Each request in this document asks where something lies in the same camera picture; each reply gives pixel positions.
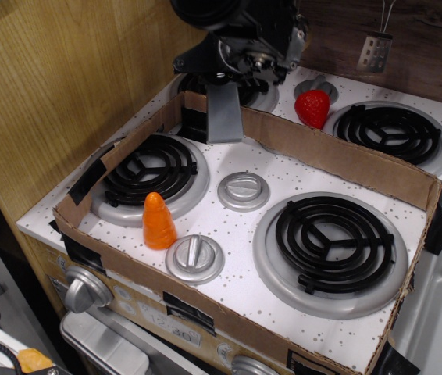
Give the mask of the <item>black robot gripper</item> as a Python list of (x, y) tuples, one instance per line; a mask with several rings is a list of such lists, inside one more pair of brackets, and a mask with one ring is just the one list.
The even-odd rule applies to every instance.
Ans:
[(196, 74), (218, 85), (252, 78), (280, 85), (287, 75), (276, 57), (251, 50), (245, 41), (231, 47), (214, 34), (207, 34), (198, 45), (178, 55), (173, 71)]

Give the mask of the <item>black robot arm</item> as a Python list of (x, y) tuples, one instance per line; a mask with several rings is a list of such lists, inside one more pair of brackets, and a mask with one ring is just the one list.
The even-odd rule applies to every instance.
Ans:
[(174, 73), (281, 85), (306, 48), (309, 24), (296, 1), (171, 1), (185, 23), (207, 32), (178, 55)]

